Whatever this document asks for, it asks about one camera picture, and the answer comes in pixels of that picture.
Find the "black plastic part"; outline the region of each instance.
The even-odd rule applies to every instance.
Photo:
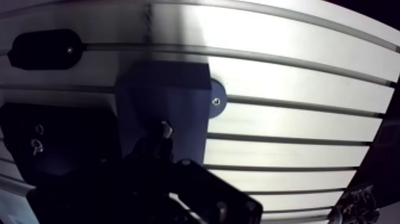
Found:
[[[173,191],[209,224],[259,224],[263,206],[193,161],[175,165]]]
[[[34,186],[121,160],[117,118],[107,109],[7,103],[0,126],[22,177]],[[42,152],[34,155],[32,139]]]
[[[14,40],[8,59],[25,70],[65,70],[82,56],[85,45],[72,30],[24,33]]]
[[[189,158],[202,164],[210,116],[208,64],[134,63],[117,82],[115,97],[123,156],[149,130],[167,121],[174,130],[174,161]]]
[[[210,118],[220,115],[228,103],[228,97],[226,95],[224,86],[215,79],[211,79],[210,103]]]

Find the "screw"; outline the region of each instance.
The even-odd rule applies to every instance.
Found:
[[[221,100],[219,98],[214,98],[211,102],[214,106],[218,106],[221,104]]]
[[[45,132],[45,129],[43,128],[43,126],[41,124],[38,124],[35,126],[35,131],[36,131],[36,133],[43,135],[43,133]]]
[[[185,166],[188,166],[188,165],[190,165],[190,161],[189,160],[183,160],[182,164],[185,165]]]

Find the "black machine part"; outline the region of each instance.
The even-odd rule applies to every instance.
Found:
[[[110,111],[5,104],[0,114],[7,148],[36,186],[27,199],[41,224],[199,223],[170,193],[209,224],[261,220],[259,202],[193,160],[173,163],[167,122],[154,124],[122,159]],[[44,147],[36,155],[32,138]]]
[[[74,66],[85,45],[68,29],[24,33],[14,40],[8,59],[25,70],[62,70]]]

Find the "bolt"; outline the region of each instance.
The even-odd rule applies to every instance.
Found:
[[[35,131],[36,131],[36,133],[43,135],[43,133],[45,132],[45,129],[43,128],[43,126],[41,124],[38,124],[35,126]]]
[[[168,124],[168,122],[162,121],[162,137],[165,139],[171,138],[174,129]]]
[[[228,206],[225,202],[219,201],[217,207],[220,209],[220,223],[224,223],[226,220]]]
[[[188,165],[190,165],[190,161],[189,160],[183,160],[182,164],[185,165],[185,166],[188,166]]]
[[[218,105],[221,104],[221,100],[220,100],[219,98],[214,98],[214,99],[212,100],[212,104],[213,104],[214,106],[218,106]]]
[[[37,140],[37,139],[32,139],[30,141],[30,145],[33,147],[33,155],[36,155],[36,153],[41,153],[43,152],[43,145],[42,143]]]

